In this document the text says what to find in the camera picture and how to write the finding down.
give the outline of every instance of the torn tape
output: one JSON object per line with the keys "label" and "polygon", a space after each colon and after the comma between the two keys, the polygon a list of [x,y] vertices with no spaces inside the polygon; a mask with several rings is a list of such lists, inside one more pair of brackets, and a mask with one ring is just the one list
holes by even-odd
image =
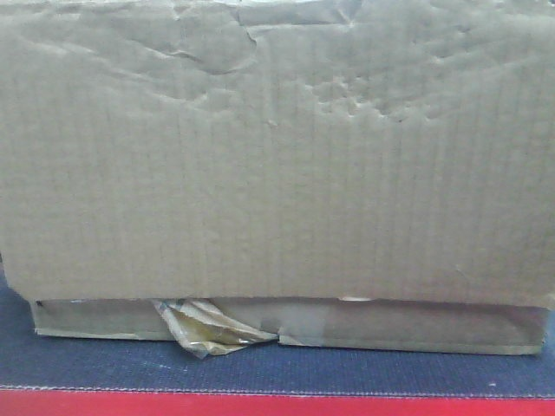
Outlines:
{"label": "torn tape", "polygon": [[225,315],[204,299],[153,300],[153,304],[180,346],[199,358],[278,338]]}

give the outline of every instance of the red stripe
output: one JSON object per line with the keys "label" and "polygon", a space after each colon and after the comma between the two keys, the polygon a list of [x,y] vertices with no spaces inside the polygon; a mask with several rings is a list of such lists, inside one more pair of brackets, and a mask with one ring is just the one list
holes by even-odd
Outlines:
{"label": "red stripe", "polygon": [[0,390],[0,415],[553,416],[555,400]]}

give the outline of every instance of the box bottom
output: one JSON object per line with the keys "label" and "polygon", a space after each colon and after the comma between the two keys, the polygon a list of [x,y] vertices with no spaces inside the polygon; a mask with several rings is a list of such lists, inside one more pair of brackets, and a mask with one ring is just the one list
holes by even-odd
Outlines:
{"label": "box bottom", "polygon": [[[548,310],[386,300],[309,298],[212,299],[226,316],[312,347],[469,354],[538,354]],[[149,300],[31,303],[39,335],[173,340]]]}

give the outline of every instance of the blue carpet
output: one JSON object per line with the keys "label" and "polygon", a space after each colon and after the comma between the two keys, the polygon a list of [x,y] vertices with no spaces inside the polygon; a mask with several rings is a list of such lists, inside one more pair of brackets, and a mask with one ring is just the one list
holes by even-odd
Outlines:
{"label": "blue carpet", "polygon": [[555,397],[555,316],[541,356],[403,353],[276,344],[193,358],[167,341],[41,337],[0,276],[0,387],[211,393]]}

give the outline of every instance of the corrugated cardboard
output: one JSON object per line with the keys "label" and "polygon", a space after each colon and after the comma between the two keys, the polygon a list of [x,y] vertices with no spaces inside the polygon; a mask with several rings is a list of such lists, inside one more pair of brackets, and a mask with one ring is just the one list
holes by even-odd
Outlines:
{"label": "corrugated cardboard", "polygon": [[555,8],[0,3],[0,250],[30,300],[555,305]]}

